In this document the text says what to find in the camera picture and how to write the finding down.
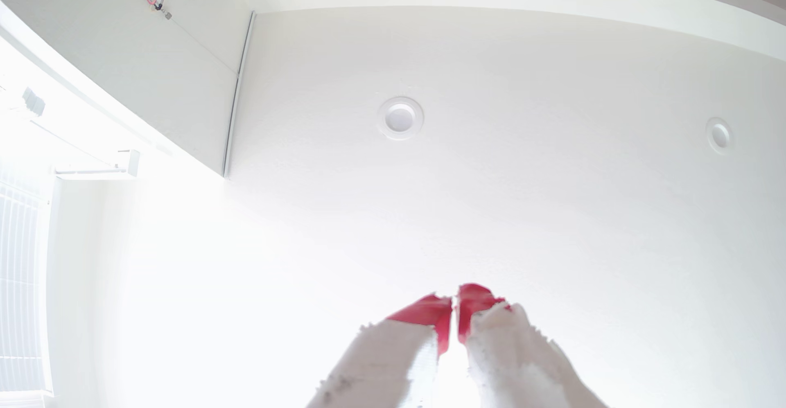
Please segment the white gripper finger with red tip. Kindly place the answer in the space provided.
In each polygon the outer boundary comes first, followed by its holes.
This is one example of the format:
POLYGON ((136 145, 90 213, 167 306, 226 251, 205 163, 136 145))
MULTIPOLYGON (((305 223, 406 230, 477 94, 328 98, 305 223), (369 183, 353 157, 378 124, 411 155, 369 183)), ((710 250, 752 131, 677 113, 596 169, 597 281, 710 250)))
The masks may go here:
POLYGON ((458 289, 458 340, 482 407, 606 407, 519 303, 482 285, 458 289))
POLYGON ((453 307, 430 294, 363 325, 307 407, 432 407, 453 307))

